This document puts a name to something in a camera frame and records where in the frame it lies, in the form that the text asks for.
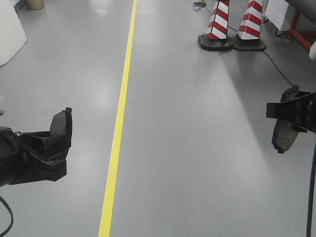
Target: metal frame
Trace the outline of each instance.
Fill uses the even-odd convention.
[[[296,26],[297,26],[298,19],[299,19],[300,15],[301,15],[301,13],[298,10],[296,10],[294,17],[293,17],[290,31],[288,33],[288,37],[290,39],[291,37],[294,36],[309,51],[312,47],[312,44],[309,43],[304,37],[316,37],[316,32],[315,31],[297,31],[296,30]]]

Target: cone base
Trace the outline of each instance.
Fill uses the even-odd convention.
[[[228,51],[233,48],[233,42],[229,36],[227,39],[209,39],[206,34],[198,36],[198,44],[207,51]]]
[[[252,39],[242,40],[238,35],[236,35],[232,36],[232,41],[234,44],[234,49],[238,51],[264,51],[266,49],[266,45],[261,39],[258,39],[256,40],[256,43],[253,43]]]

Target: black wire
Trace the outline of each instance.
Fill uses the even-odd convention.
[[[201,8],[205,8],[209,12],[209,14],[212,15],[212,12],[207,7],[201,7]]]
[[[312,170],[311,170],[310,193],[309,193],[309,198],[308,198],[306,237],[311,237],[314,187],[315,187],[315,172],[316,172],[316,145],[315,145],[313,162],[312,162]]]
[[[233,27],[228,26],[228,28],[231,28],[233,31],[238,32],[238,30],[235,30]]]
[[[11,228],[13,226],[13,213],[12,213],[12,210],[11,210],[9,204],[1,196],[0,196],[0,202],[3,203],[3,205],[8,210],[8,212],[10,213],[10,216],[11,216],[11,223],[10,223],[9,227],[6,228],[6,230],[0,234],[0,237],[4,237],[11,230]]]
[[[280,69],[277,67],[276,63],[273,61],[273,59],[265,52],[263,51],[264,54],[266,54],[266,56],[270,59],[270,61],[274,64],[274,66],[276,67],[276,69],[278,70],[278,72],[282,75],[282,77],[291,84],[291,86],[293,86],[293,84],[285,77],[285,75],[280,71]]]
[[[202,8],[202,7],[206,7],[206,3],[203,3],[203,2],[193,2],[193,5],[194,6],[199,6],[200,8]]]

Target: traffic cone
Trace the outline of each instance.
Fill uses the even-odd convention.
[[[202,49],[208,51],[224,51],[233,47],[227,36],[229,0],[215,0],[211,19],[206,34],[198,37]]]
[[[250,0],[236,36],[232,37],[234,49],[263,51],[266,46],[260,39],[262,0]]]

